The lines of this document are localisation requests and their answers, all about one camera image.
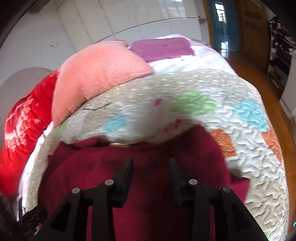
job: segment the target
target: maroon garment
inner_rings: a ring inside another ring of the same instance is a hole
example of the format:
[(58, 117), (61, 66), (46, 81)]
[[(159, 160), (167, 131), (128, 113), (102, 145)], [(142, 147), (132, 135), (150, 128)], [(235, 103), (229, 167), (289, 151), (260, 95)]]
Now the maroon garment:
[(230, 174), (218, 144), (201, 126), (159, 145), (98, 148), (100, 145), (94, 138), (72, 145), (60, 143), (39, 188), (39, 204), (49, 214), (73, 187), (93, 188), (110, 179), (127, 156), (133, 157), (134, 170), (127, 202), (122, 209), (113, 209), (118, 241), (188, 240), (192, 213), (173, 202), (169, 157), (174, 156), (191, 178), (217, 189), (228, 185), (245, 200), (249, 180)]
[(147, 63), (182, 55), (194, 55), (189, 41), (185, 38), (142, 39), (132, 43), (131, 51)]

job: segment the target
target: wooden door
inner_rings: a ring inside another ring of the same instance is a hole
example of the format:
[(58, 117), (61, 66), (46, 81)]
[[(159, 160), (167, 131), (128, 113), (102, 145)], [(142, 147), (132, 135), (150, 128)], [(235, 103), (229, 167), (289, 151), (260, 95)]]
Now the wooden door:
[(259, 7), (252, 0), (233, 0), (233, 3), (239, 22), (240, 52), (266, 71), (271, 40), (265, 6)]

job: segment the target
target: bed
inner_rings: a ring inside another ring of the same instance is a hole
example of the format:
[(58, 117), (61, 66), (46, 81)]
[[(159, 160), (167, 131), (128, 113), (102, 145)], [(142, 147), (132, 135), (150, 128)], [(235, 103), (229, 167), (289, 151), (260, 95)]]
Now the bed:
[(60, 141), (104, 136), (114, 143), (161, 143), (201, 124), (220, 145), (230, 171), (251, 180), (245, 205), (267, 238), (285, 239), (289, 199), (284, 162), (261, 96), (220, 54), (187, 40), (195, 56), (150, 62), (153, 74), (90, 99), (57, 128), (48, 125), (21, 177), (17, 202), (23, 211), (37, 205), (47, 157)]

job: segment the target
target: blue patch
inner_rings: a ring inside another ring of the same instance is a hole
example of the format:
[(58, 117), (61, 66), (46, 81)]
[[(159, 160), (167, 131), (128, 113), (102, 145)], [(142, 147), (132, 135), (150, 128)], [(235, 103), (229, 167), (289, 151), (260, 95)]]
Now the blue patch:
[(111, 119), (103, 126), (103, 130), (107, 133), (118, 131), (126, 126), (125, 115), (114, 115)]
[(261, 108), (251, 100), (243, 100), (233, 110), (248, 125), (255, 127), (259, 131), (269, 131), (269, 126), (263, 115)]

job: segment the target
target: purple cloth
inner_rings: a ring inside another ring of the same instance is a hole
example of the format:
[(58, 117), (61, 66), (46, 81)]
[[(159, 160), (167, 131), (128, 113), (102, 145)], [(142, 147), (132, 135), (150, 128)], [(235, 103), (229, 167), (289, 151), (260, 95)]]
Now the purple cloth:
[(138, 40), (133, 42), (131, 51), (146, 62), (177, 58), (182, 55), (194, 55), (189, 41), (185, 38)]

